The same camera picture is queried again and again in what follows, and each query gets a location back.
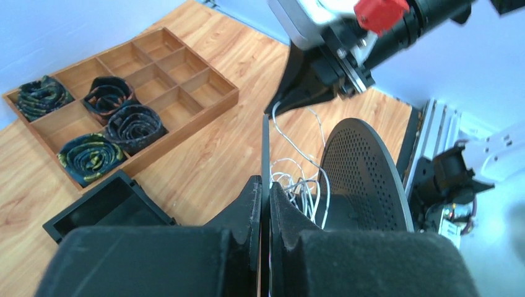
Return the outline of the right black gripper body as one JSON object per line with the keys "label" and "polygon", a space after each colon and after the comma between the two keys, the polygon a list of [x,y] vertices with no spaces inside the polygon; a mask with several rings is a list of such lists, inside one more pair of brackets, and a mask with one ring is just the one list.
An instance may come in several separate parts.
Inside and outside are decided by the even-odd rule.
{"label": "right black gripper body", "polygon": [[279,116],[370,88],[375,83],[371,76],[375,55],[358,65],[350,53],[351,45],[356,46],[357,39],[328,37],[310,49],[301,49],[291,41],[284,73],[264,113]]}

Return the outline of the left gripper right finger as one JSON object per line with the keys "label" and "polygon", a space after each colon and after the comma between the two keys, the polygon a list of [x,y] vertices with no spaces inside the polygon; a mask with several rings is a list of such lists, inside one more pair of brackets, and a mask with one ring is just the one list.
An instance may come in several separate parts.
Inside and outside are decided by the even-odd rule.
{"label": "left gripper right finger", "polygon": [[408,231],[324,231],[279,183],[269,188],[270,296],[478,296],[445,237]]}

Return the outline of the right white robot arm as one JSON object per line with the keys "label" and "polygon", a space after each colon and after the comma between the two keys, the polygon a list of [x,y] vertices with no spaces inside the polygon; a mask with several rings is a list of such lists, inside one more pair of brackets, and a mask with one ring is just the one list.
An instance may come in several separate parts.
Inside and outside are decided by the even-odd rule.
{"label": "right white robot arm", "polygon": [[[366,92],[371,70],[446,20],[463,24],[470,1],[270,1],[291,41],[285,73],[267,107],[273,116]],[[515,129],[451,148],[435,158],[437,197],[474,192],[503,179],[524,153]]]}

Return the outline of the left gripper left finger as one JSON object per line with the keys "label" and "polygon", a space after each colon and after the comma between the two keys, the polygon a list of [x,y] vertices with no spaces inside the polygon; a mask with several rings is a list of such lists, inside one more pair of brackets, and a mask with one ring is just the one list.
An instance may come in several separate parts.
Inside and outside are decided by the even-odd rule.
{"label": "left gripper left finger", "polygon": [[68,233],[37,296],[256,296],[262,181],[203,226],[84,226]]}

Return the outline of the black cable spool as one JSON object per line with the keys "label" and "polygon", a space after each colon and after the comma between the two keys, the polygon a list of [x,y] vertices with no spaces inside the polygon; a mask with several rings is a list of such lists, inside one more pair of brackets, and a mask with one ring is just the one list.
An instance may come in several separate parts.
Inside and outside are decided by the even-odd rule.
{"label": "black cable spool", "polygon": [[[326,142],[320,167],[320,189],[316,191],[320,203],[313,219],[308,218],[320,229],[414,232],[393,159],[379,135],[365,121],[348,118],[335,126]],[[266,221],[271,254],[270,203]]]}

